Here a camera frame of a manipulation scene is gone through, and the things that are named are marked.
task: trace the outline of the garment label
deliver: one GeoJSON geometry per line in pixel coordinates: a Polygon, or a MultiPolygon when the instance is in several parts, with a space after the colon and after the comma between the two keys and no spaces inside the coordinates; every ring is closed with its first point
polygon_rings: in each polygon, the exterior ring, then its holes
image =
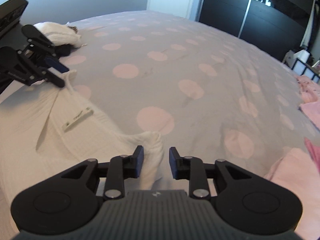
{"type": "Polygon", "coordinates": [[[79,114],[77,114],[73,119],[65,122],[62,126],[63,131],[67,131],[70,127],[74,126],[78,122],[81,122],[86,117],[93,114],[93,109],[91,107],[87,107],[86,109],[82,110],[79,114]]]}

